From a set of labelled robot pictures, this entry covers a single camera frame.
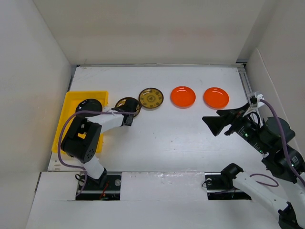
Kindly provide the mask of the black glossy plate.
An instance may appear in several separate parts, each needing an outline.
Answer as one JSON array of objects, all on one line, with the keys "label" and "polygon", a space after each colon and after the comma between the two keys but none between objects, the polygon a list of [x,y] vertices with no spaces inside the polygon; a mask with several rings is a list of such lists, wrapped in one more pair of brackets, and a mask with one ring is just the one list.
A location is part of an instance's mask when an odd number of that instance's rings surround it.
[{"label": "black glossy plate", "polygon": [[83,110],[101,112],[102,104],[97,99],[86,99],[77,105],[75,112]]}]

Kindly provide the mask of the orange plate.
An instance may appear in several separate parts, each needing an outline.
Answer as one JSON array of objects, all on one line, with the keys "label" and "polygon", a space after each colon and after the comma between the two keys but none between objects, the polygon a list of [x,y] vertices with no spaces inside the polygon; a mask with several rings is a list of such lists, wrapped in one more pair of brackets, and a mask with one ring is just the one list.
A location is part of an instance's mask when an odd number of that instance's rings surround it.
[{"label": "orange plate", "polygon": [[196,94],[190,87],[178,86],[171,91],[170,99],[175,106],[187,108],[194,104]]},{"label": "orange plate", "polygon": [[221,109],[229,104],[228,93],[219,87],[210,87],[203,94],[204,102],[211,108]]}]

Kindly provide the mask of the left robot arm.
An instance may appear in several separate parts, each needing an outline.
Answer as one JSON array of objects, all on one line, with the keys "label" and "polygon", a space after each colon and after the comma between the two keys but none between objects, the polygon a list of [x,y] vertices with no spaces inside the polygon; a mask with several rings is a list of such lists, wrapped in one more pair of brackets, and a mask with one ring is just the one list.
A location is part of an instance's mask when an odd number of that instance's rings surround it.
[{"label": "left robot arm", "polygon": [[107,170],[95,155],[100,135],[117,127],[131,126],[140,109],[140,103],[132,97],[123,98],[121,105],[106,112],[96,99],[84,100],[77,106],[77,114],[61,141],[61,150],[83,164],[95,189],[103,188],[107,180]]}]

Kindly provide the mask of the yellow brown patterned plate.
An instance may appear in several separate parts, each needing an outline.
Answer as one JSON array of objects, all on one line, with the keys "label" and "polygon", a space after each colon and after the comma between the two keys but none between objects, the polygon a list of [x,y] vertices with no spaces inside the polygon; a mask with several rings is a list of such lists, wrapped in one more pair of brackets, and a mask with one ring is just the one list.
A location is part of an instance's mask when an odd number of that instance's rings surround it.
[{"label": "yellow brown patterned plate", "polygon": [[164,101],[164,96],[157,88],[146,88],[140,92],[138,100],[142,107],[155,109],[161,106]]},{"label": "yellow brown patterned plate", "polygon": [[115,107],[118,107],[119,109],[126,112],[134,113],[134,117],[136,117],[140,113],[142,106],[137,99],[133,97],[125,97],[120,99],[116,103]]}]

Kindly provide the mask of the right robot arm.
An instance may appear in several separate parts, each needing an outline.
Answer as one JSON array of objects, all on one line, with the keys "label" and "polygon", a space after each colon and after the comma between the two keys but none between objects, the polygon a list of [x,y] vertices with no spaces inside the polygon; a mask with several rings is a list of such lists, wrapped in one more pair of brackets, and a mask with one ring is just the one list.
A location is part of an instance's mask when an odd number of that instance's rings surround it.
[{"label": "right robot arm", "polygon": [[276,184],[281,185],[287,199],[282,199],[263,184],[255,181],[244,169],[235,163],[226,166],[219,174],[222,191],[212,195],[222,197],[240,190],[257,201],[278,220],[282,229],[303,229],[305,227],[305,161],[302,155],[288,145],[295,137],[289,124],[279,118],[274,108],[261,99],[258,104],[266,105],[272,116],[259,125],[253,121],[253,104],[231,110],[218,110],[217,116],[204,116],[214,136],[229,126],[226,136],[237,133],[250,146],[262,155],[262,163],[273,175]]}]

